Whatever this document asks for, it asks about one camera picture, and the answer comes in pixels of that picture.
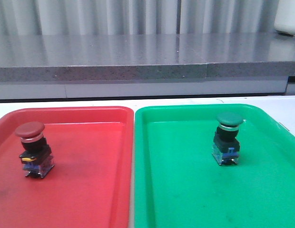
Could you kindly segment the green mushroom push button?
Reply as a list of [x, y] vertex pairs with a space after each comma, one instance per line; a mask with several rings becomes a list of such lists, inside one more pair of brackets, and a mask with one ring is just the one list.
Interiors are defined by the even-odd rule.
[[218, 165], [238, 164], [240, 142], [237, 140], [243, 117], [232, 112], [220, 113], [216, 117], [218, 126], [213, 138], [213, 152]]

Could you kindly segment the red mushroom push button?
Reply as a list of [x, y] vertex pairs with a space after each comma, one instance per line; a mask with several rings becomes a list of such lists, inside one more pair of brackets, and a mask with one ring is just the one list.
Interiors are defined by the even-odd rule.
[[19, 159], [26, 177], [43, 179], [54, 167], [52, 150], [44, 137], [44, 129], [45, 125], [41, 122], [27, 122], [15, 130], [24, 148]]

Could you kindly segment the green plastic tray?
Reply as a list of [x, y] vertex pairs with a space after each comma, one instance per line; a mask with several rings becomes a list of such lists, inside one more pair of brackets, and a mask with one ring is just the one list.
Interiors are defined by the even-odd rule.
[[[237, 165], [212, 156], [223, 112], [244, 119]], [[135, 227], [295, 228], [295, 137], [263, 110], [145, 107], [135, 133]]]

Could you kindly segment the red plastic tray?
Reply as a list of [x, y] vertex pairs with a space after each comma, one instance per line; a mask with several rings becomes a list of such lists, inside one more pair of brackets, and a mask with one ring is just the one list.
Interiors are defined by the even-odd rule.
[[[126, 228], [133, 147], [131, 109], [31, 108], [0, 119], [0, 228]], [[25, 177], [15, 129], [45, 124], [55, 166]]]

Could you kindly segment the grey speckled stone counter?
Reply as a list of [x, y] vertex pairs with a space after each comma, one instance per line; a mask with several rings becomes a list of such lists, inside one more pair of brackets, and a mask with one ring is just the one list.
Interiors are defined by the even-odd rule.
[[0, 101], [204, 95], [295, 95], [295, 37], [0, 36]]

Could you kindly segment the white appliance on counter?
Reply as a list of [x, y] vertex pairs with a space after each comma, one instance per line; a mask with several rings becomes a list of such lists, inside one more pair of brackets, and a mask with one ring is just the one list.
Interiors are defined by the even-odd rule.
[[295, 0], [279, 0], [274, 28], [278, 32], [295, 36]]

